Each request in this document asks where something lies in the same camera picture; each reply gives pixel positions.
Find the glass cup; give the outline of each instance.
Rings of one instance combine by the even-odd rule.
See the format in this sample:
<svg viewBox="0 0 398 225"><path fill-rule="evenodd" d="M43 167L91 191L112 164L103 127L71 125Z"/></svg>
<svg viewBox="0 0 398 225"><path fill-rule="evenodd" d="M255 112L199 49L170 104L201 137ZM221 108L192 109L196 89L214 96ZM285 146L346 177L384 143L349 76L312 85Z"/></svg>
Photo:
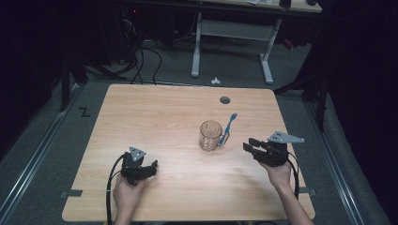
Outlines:
<svg viewBox="0 0 398 225"><path fill-rule="evenodd" d="M200 126L200 140L199 145L205 151L214 151L217 146L222 146L229 138L229 132L222 135L222 126L216 121L208 120Z"/></svg>

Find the desk leg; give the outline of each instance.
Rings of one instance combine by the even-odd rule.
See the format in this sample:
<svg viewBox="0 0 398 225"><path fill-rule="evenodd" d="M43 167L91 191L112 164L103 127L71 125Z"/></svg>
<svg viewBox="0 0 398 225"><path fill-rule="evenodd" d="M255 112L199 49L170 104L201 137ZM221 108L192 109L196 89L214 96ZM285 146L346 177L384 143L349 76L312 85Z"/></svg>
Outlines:
<svg viewBox="0 0 398 225"><path fill-rule="evenodd" d="M202 12L198 12L198 21L196 24L196 44L195 44L195 51L193 52L192 73L191 73L193 77L199 76L201 30L202 30Z"/></svg>
<svg viewBox="0 0 398 225"><path fill-rule="evenodd" d="M261 53L260 54L260 61L261 61L261 66L263 67L263 72L264 72L264 76L266 78L266 83L267 84L273 84L273 80L272 80L272 75L271 75L271 71L269 70L269 64L268 64L268 57L269 54L271 53L272 50L272 46L273 43L275 41L276 36L278 35L278 31L279 31L279 26L281 25L282 20L278 19L272 29L272 33L270 36L270 39L268 41L268 46L267 46L267 50L265 53Z"/></svg>

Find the table top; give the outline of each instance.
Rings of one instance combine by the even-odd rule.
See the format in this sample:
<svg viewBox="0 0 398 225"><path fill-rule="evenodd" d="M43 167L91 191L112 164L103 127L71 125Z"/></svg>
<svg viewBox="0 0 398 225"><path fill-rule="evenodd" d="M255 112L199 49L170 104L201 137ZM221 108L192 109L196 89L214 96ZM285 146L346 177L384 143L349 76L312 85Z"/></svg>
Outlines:
<svg viewBox="0 0 398 225"><path fill-rule="evenodd" d="M221 97L231 102L223 104ZM225 128L232 113L237 119L228 142L211 153L202 150L202 123L214 120ZM113 84L71 188L82 190L82 195L68 197L63 219L106 220L108 176L130 146L146 151L143 166L159 161L132 220L286 219L267 172L242 148L249 138L266 141L276 130L286 132L271 90ZM291 144L288 150L294 154ZM305 187L301 175L299 181ZM299 194L299 201L313 218L309 195ZM115 218L114 201L112 212Z"/></svg>
<svg viewBox="0 0 398 225"><path fill-rule="evenodd" d="M284 9L279 6L280 0L272 0L271 3L267 1L260 1L256 5L248 3L247 0L201 0L202 2L219 3L219 4L230 4L230 5L241 5L245 7L257 7L257 8L276 8L282 10L300 11L300 12L321 12L322 8L319 4L310 6L306 0L292 0L292 5L289 9Z"/></svg>

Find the gray floor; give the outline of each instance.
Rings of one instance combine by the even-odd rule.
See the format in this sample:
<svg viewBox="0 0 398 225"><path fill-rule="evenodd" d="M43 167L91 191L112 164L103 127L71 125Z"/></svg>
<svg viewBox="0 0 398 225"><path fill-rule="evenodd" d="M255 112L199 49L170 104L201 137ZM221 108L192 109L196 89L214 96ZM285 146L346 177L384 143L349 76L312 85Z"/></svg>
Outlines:
<svg viewBox="0 0 398 225"><path fill-rule="evenodd" d="M254 43L251 47L256 49L258 44ZM217 47L209 45L204 48L210 49L214 46ZM193 47L176 46L171 50L160 44L153 48L161 54L162 61L156 81L158 84L211 86L211 80L217 77L222 82L218 86L276 89L294 81L311 49L308 45L289 51L282 45L275 45L269 58L274 84L267 85L256 54L224 51L224 47L217 51L202 50L200 76L194 79L190 75ZM160 59L150 51L144 51L144 54L145 63L141 75L143 80L151 81ZM122 67L113 65L110 69L118 70ZM129 83L135 72L134 68L124 74L129 78L127 82L90 75L88 84L76 88L73 92L74 101L65 113L58 111L61 106L60 85L55 87L52 99L32 117L26 131L0 163L0 200L4 203L1 208L4 215L1 215L3 220L0 220L0 223L3 221L4 224L72 224L61 217L66 202L64 194L72 185L106 90L111 83ZM300 91L289 91L277 96L277 99L288 132L306 140L306 143L295 144L294 147L307 187L314 191L311 197L316 212L314 223L390 224L352 155L330 98L325 116L326 131L320 133L312 116L312 108L316 102L302 102L299 93ZM82 116L82 108L87 108L88 117ZM46 136L54 121L59 127L54 128L54 135ZM339 189L341 184L336 180L336 168L330 167L330 155L326 148L331 150L331 156L338 164L338 172L344 175L348 192L352 194L350 198L359 210L358 215L352 216L349 207L344 205L346 192ZM37 169L33 170L36 167L32 167L33 164L29 164L29 160L36 157L38 151L42 153L43 158L36 164ZM33 178L26 181L28 186L20 190L21 195L9 196L24 170L30 172ZM360 218L361 221L356 222L353 218Z"/></svg>

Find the toothbrush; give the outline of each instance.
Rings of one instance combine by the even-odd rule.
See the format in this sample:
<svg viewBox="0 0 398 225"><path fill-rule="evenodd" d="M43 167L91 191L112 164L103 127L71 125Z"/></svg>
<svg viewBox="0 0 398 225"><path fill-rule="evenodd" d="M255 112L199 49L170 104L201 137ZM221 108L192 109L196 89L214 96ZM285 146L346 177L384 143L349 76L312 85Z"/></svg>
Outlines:
<svg viewBox="0 0 398 225"><path fill-rule="evenodd" d="M235 120L236 118L237 118L237 113L233 113L233 114L231 115L231 118L229 119L229 123L228 123L228 126L227 126L226 129L225 129L224 134L229 133L229 128L231 127L231 122L232 122L233 120ZM220 143L223 143L224 138L225 138L225 136L222 136L222 138L221 138L220 141L219 141L219 144L220 144Z"/></svg>

